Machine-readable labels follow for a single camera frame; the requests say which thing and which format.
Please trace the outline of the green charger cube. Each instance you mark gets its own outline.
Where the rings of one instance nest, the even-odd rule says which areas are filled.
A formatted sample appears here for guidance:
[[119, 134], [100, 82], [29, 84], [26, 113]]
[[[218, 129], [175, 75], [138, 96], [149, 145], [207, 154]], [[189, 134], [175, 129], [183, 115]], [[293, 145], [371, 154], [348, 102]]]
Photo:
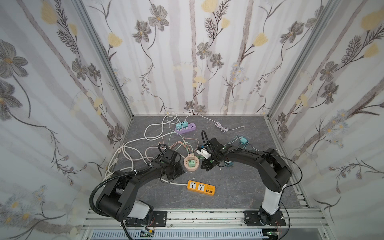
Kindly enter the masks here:
[[195, 160], [188, 160], [188, 167], [189, 168], [194, 168], [196, 166]]

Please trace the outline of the pink round power socket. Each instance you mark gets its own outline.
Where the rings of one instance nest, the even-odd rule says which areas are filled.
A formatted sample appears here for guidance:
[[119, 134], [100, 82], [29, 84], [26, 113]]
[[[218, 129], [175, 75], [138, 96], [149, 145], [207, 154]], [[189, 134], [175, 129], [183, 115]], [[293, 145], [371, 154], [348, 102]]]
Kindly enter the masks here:
[[194, 172], [200, 166], [200, 160], [194, 154], [188, 154], [183, 160], [184, 167], [187, 171]]

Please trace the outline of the orange power strip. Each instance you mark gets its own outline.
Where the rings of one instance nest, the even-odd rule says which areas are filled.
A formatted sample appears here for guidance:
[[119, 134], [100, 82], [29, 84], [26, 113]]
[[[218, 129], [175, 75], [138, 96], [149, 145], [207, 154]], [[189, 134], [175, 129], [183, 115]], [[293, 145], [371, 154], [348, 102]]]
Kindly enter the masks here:
[[195, 181], [188, 181], [187, 189], [189, 191], [199, 193], [199, 194], [208, 195], [208, 196], [213, 196], [216, 192], [215, 186], [200, 183], [200, 182], [195, 182]]

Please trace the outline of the purple power strip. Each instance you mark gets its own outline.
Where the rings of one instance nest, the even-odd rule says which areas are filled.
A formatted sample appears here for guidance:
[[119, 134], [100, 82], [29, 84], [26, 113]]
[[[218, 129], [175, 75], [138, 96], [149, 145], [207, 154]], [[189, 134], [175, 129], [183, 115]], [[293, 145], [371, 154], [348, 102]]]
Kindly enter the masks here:
[[187, 127], [184, 127], [181, 129], [175, 128], [175, 133], [183, 135], [183, 134], [195, 131], [195, 130], [196, 130], [196, 125], [194, 123], [189, 123]]

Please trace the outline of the teal charger with white cable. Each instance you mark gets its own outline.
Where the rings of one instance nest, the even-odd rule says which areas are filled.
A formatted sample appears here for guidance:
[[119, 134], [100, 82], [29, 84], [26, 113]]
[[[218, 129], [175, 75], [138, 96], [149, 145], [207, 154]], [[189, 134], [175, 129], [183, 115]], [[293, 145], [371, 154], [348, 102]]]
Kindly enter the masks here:
[[176, 123], [176, 130], [181, 130], [183, 128], [182, 123]]

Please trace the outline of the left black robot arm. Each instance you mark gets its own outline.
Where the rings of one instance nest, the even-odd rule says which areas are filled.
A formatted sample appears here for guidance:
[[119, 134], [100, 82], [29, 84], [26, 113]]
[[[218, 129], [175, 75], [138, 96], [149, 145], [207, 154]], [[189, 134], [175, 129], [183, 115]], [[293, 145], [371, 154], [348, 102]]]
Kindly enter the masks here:
[[146, 168], [131, 172], [116, 171], [98, 184], [89, 197], [90, 208], [98, 215], [123, 222], [128, 218], [148, 219], [152, 207], [137, 200], [139, 189], [145, 184], [167, 177], [166, 184], [184, 174], [182, 156], [165, 144]]

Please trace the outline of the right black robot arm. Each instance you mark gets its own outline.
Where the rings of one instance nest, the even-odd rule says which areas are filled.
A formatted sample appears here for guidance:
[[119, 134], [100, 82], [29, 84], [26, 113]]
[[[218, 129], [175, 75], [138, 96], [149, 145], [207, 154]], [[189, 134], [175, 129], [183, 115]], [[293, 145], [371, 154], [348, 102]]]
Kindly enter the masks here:
[[265, 151], [236, 148], [222, 145], [216, 138], [208, 139], [206, 131], [201, 131], [204, 149], [210, 156], [203, 160], [201, 169], [210, 171], [224, 162], [238, 162], [256, 168], [266, 187], [257, 220], [263, 226], [270, 226], [276, 221], [281, 209], [281, 198], [293, 175], [286, 163], [288, 158], [281, 156], [275, 149]]

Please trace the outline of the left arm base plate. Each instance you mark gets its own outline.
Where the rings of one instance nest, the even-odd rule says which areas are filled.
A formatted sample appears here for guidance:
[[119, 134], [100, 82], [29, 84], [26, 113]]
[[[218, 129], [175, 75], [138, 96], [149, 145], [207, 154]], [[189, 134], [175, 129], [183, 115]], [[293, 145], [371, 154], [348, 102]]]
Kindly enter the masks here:
[[153, 211], [152, 220], [148, 224], [148, 227], [165, 227], [167, 223], [167, 216], [167, 211]]

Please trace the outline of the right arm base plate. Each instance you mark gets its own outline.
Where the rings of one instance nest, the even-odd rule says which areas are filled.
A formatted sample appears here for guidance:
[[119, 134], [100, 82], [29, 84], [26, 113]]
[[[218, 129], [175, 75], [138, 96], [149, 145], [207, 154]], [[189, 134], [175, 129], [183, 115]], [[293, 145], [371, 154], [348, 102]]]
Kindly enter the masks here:
[[281, 211], [270, 215], [264, 210], [244, 211], [244, 223], [247, 227], [285, 227], [286, 221]]

